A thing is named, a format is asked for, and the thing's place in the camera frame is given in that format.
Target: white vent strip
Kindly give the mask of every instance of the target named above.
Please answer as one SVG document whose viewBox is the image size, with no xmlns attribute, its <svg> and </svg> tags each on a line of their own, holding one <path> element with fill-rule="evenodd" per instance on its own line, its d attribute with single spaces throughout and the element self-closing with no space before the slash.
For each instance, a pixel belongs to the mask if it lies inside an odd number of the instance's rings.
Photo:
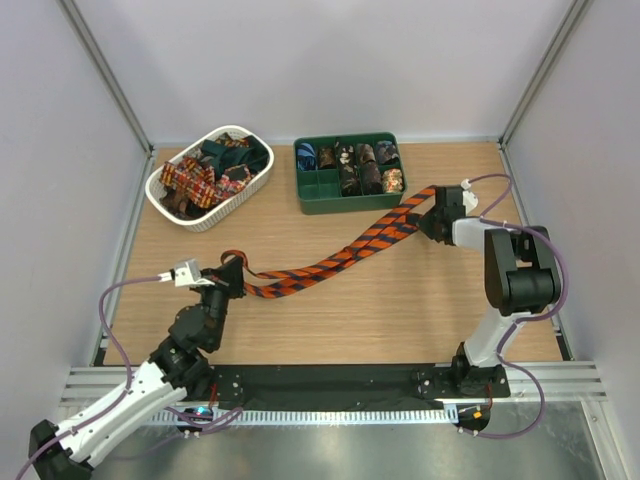
<svg viewBox="0 0 640 480">
<path fill-rule="evenodd" d="M 214 418 L 223 413 L 216 410 Z M 249 410 L 233 422 L 235 426 L 322 426 L 322 425 L 398 425 L 419 423 L 457 423 L 455 405 L 445 410 L 412 410 L 402 412 L 272 412 Z M 147 426 L 186 426 L 172 413 L 162 411 L 146 423 Z"/>
</svg>

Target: rolled necktie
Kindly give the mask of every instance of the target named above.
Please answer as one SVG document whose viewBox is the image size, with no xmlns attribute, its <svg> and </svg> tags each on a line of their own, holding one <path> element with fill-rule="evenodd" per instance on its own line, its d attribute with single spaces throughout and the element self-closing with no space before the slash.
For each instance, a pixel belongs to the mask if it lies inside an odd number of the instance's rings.
<svg viewBox="0 0 640 480">
<path fill-rule="evenodd" d="M 392 168 L 384 172 L 382 174 L 382 190 L 384 193 L 402 193 L 404 190 L 402 170 Z"/>
<path fill-rule="evenodd" d="M 358 165 L 361 167 L 367 162 L 375 162 L 376 156 L 373 153 L 373 147 L 368 143 L 359 143 L 356 146 L 358 152 Z"/>
<path fill-rule="evenodd" d="M 316 151 L 310 143 L 301 143 L 296 152 L 298 170 L 309 172 L 316 169 Z"/>
<path fill-rule="evenodd" d="M 336 153 L 333 147 L 320 147 L 318 151 L 318 168 L 336 168 Z"/>
<path fill-rule="evenodd" d="M 382 175 L 376 162 L 367 162 L 360 167 L 360 178 L 362 178 L 362 193 L 365 195 L 382 193 Z"/>
<path fill-rule="evenodd" d="M 356 172 L 356 156 L 353 145 L 336 143 L 338 157 L 338 174 L 340 176 L 340 192 L 343 197 L 360 195 L 360 180 Z"/>
<path fill-rule="evenodd" d="M 389 165 L 400 160 L 398 147 L 389 140 L 382 140 L 376 143 L 376 160 L 380 165 Z"/>
</svg>

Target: pile of clothes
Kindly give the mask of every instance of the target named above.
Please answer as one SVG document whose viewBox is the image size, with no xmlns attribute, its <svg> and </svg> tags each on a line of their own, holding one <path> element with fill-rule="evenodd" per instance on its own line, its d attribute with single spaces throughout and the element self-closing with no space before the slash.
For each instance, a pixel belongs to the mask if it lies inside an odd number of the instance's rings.
<svg viewBox="0 0 640 480">
<path fill-rule="evenodd" d="M 178 164 L 164 164 L 160 183 L 167 194 L 160 203 L 176 218 L 196 220 L 244 190 L 268 162 L 269 152 L 255 137 L 223 133 L 189 150 Z"/>
</svg>

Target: gray floor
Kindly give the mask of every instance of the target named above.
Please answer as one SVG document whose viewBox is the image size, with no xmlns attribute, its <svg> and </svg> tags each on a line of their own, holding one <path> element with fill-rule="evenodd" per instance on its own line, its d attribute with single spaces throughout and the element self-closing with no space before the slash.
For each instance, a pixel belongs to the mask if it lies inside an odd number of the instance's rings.
<svg viewBox="0 0 640 480">
<path fill-rule="evenodd" d="M 514 431 L 535 404 L 496 404 L 487 431 Z M 143 428 L 113 454 L 133 455 L 172 429 Z M 516 440 L 460 435 L 451 425 L 238 428 L 177 440 L 137 461 L 107 460 L 94 480 L 604 479 L 582 409 L 549 405 L 544 422 Z"/>
</svg>

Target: orange and black striped tie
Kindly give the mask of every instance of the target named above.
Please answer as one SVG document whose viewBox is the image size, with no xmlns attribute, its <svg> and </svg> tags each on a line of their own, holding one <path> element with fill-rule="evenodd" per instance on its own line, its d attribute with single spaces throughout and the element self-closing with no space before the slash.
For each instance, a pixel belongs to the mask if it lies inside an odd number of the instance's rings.
<svg viewBox="0 0 640 480">
<path fill-rule="evenodd" d="M 333 277 L 360 260 L 389 248 L 416 232 L 420 215 L 410 212 L 414 207 L 433 195 L 435 195 L 435 186 L 432 185 L 422 189 L 371 225 L 351 245 L 315 265 L 295 270 L 270 270 L 254 273 L 249 269 L 249 260 L 246 254 L 240 250 L 227 250 L 222 254 L 220 261 L 224 263 L 227 258 L 234 255 L 241 257 L 244 268 L 253 276 L 276 280 L 275 283 L 267 286 L 257 286 L 245 282 L 244 288 L 251 295 L 264 298 L 280 298 L 293 295 L 300 290 L 312 287 L 327 278 Z"/>
</svg>

